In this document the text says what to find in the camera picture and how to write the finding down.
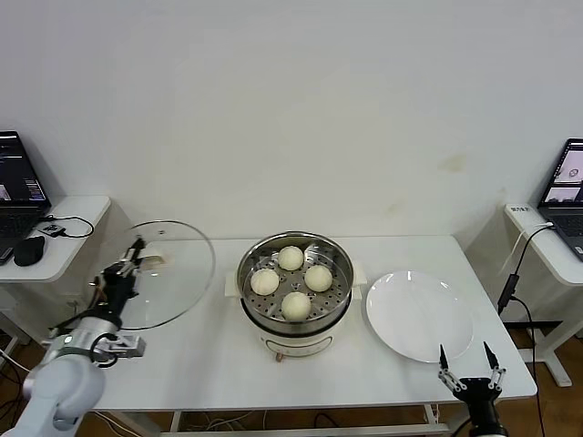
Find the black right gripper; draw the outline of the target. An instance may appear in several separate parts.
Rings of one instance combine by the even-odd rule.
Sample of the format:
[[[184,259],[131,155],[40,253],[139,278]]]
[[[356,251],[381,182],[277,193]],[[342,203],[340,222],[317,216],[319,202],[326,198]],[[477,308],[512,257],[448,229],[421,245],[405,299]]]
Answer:
[[[501,424],[495,407],[495,401],[502,391],[506,368],[500,366],[497,356],[485,341],[483,346],[491,370],[490,380],[459,380],[450,371],[443,345],[440,345],[438,378],[450,392],[456,392],[456,398],[465,404],[472,424],[469,436],[506,436],[506,428]]]

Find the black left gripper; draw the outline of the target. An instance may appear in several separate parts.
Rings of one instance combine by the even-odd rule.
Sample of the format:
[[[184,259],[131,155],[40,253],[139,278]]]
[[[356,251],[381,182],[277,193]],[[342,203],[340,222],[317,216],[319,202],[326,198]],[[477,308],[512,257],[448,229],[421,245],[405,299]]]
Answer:
[[[145,240],[137,235],[132,245],[125,251],[123,259],[102,271],[105,302],[93,309],[93,316],[102,320],[121,321],[121,314],[128,300],[138,295],[135,292],[134,271],[141,263],[140,252],[146,247]]]

